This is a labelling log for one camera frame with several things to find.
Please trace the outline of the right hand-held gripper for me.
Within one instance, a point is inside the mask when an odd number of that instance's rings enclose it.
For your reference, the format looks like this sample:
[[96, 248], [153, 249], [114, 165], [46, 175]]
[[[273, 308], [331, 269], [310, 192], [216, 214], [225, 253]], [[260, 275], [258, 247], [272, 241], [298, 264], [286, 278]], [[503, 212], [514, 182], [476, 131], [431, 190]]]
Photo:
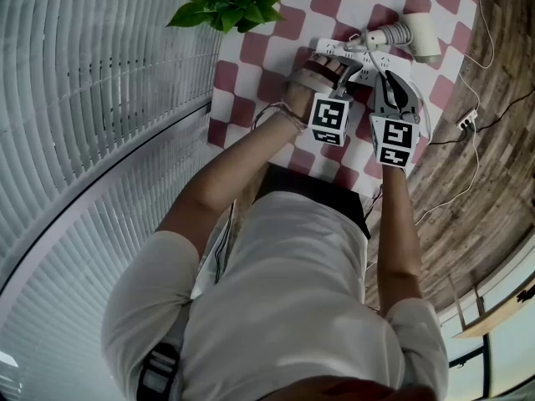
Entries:
[[377, 114], [388, 114], [394, 109], [389, 99], [389, 87], [401, 114], [417, 115], [419, 100], [410, 85], [398, 74], [386, 70], [385, 75], [378, 73], [375, 77], [375, 114], [369, 117], [374, 155], [378, 164], [407, 168], [420, 140], [420, 126], [393, 114], [390, 117]]

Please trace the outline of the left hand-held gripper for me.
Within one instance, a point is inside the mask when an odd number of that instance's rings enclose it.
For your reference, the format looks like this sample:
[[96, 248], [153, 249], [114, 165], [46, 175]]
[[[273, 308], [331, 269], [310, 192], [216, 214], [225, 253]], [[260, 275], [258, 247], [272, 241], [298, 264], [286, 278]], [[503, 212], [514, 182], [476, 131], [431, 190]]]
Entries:
[[[362, 63], [352, 58], [336, 56], [341, 72], [333, 80], [333, 97], [351, 97], [358, 84], [350, 78], [362, 70]], [[308, 127], [313, 138], [327, 145], [344, 145], [349, 124], [349, 101], [316, 93], [313, 97]]]

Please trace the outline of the white power strip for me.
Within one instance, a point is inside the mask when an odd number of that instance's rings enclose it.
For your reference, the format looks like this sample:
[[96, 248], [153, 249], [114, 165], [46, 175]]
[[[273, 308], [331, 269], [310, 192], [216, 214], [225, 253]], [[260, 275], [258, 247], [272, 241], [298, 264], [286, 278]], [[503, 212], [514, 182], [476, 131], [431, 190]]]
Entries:
[[372, 53], [349, 52], [344, 49], [343, 42], [328, 38], [320, 38], [316, 44], [315, 50], [318, 53], [351, 58], [362, 63], [363, 68], [350, 78], [350, 82], [366, 86], [374, 86], [375, 77], [379, 72], [374, 65], [374, 61], [382, 72], [389, 70], [398, 74], [405, 81], [410, 79], [411, 62], [408, 59], [390, 53], [381, 51], [374, 51]]

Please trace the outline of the person's left forearm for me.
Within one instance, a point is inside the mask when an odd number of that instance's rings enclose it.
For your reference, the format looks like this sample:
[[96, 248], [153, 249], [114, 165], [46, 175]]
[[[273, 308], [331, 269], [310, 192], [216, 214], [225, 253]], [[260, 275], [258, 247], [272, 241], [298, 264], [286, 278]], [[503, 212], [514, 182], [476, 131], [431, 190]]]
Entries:
[[290, 140], [307, 127], [283, 103], [268, 106], [274, 113], [203, 167], [186, 184], [159, 224], [158, 231], [184, 236], [204, 252], [221, 215], [254, 175]]

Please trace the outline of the person's right forearm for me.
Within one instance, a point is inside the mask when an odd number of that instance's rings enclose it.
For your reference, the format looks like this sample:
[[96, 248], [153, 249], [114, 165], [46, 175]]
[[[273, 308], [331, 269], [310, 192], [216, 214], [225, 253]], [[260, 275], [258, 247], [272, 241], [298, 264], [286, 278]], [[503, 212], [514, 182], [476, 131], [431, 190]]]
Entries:
[[398, 302], [420, 298], [422, 255], [405, 172], [383, 168], [383, 197], [377, 261], [380, 313]]

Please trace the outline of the white hair dryer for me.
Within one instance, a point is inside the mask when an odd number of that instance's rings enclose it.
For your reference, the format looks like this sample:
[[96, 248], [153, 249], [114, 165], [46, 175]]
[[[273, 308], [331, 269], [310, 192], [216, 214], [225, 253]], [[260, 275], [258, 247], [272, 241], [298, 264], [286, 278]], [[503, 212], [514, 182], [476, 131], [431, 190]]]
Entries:
[[401, 20], [354, 35], [344, 45], [349, 52], [374, 52], [386, 46], [410, 50], [418, 63], [435, 63], [441, 57], [441, 46], [429, 13], [408, 13]]

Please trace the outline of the person's left hand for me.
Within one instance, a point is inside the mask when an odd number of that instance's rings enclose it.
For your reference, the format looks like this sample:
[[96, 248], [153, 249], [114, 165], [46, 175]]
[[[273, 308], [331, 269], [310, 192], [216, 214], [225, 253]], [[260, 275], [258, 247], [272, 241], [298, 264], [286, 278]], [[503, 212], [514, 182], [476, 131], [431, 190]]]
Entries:
[[[341, 75], [345, 71], [345, 66], [338, 60], [327, 58], [319, 54], [314, 54], [308, 61], [314, 61], [315, 63], [323, 65], [329, 72], [336, 73], [337, 75]], [[329, 87], [333, 86], [333, 83], [323, 75], [310, 71], [305, 67], [302, 67], [298, 72], [303, 77], [318, 80], [320, 83], [326, 84]], [[304, 123], [307, 123], [314, 95], [315, 92], [307, 86], [288, 82], [283, 90], [282, 101]]]

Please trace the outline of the small white extension socket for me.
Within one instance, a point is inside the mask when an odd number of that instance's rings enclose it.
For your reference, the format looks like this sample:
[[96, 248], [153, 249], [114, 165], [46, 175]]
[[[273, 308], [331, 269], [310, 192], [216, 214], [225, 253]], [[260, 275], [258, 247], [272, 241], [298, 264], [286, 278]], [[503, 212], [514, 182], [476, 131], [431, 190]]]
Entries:
[[478, 116], [476, 109], [470, 109], [464, 115], [462, 115], [456, 122], [456, 127], [460, 131], [471, 130], [476, 132], [476, 118]]

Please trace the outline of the red white checkered tablecloth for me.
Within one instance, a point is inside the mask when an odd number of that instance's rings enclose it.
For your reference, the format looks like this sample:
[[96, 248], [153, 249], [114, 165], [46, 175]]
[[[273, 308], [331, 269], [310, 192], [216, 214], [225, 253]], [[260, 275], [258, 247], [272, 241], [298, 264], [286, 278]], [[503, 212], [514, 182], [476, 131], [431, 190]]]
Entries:
[[230, 32], [217, 62], [210, 143], [226, 148], [249, 130], [256, 114], [280, 98], [285, 78], [314, 51], [320, 38], [339, 41], [393, 23], [408, 13], [429, 13], [441, 46], [435, 63], [411, 63], [409, 82], [427, 106], [421, 116], [422, 154], [433, 140], [471, 41], [478, 0], [281, 0], [283, 20]]

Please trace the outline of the green potted plant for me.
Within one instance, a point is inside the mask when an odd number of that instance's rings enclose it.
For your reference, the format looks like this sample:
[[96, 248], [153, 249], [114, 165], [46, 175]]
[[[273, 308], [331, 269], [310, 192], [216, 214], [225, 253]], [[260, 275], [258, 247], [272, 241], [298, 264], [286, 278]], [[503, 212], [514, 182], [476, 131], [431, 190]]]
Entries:
[[173, 28], [193, 28], [203, 23], [222, 33], [235, 29], [247, 33], [259, 25], [283, 20], [275, 8], [281, 0], [190, 0], [168, 22]]

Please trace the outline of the person's white shirt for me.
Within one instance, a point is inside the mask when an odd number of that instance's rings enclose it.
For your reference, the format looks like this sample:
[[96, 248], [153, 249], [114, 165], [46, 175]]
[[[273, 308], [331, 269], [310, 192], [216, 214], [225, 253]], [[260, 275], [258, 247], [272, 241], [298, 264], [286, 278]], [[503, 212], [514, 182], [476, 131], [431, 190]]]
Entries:
[[346, 216], [289, 192], [250, 208], [222, 279], [193, 297], [199, 255], [184, 237], [156, 232], [117, 282], [102, 351], [133, 401], [143, 360], [186, 318], [179, 337], [182, 401], [257, 401], [318, 376], [423, 384], [444, 398], [448, 361], [433, 306], [364, 304], [367, 240]]

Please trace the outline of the wooden table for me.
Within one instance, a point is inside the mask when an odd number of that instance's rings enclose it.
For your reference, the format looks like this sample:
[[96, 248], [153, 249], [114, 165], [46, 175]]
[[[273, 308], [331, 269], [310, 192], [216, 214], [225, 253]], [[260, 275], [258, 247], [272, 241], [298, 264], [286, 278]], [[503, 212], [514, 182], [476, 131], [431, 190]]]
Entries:
[[459, 296], [451, 278], [447, 279], [453, 303], [439, 314], [445, 340], [482, 338], [519, 312], [526, 304], [517, 294], [535, 285], [535, 271], [494, 274]]

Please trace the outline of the white window blinds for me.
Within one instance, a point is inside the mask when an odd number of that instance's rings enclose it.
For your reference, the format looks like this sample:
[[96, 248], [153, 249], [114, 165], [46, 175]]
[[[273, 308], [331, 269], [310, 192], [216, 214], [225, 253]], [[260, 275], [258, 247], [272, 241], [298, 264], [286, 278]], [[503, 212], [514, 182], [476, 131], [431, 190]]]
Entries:
[[[210, 98], [221, 35], [188, 0], [0, 0], [0, 283], [83, 177]], [[109, 295], [211, 158], [209, 113], [94, 202], [0, 308], [0, 399], [121, 401], [100, 349]]]

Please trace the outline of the grey window frame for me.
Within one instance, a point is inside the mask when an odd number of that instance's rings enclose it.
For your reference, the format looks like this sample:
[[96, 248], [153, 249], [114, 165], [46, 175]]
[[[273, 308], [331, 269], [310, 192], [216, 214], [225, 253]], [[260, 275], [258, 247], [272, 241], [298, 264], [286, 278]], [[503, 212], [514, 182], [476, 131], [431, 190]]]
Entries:
[[180, 113], [176, 118], [142, 135], [132, 145], [118, 150], [101, 167], [89, 174], [74, 187], [72, 193], [60, 202], [59, 213], [38, 224], [28, 242], [16, 250], [16, 262], [0, 283], [0, 308], [26, 284], [34, 269], [54, 244], [114, 183], [127, 174], [133, 166], [168, 140], [173, 140], [183, 129], [207, 115], [211, 99], [205, 99], [200, 107]]

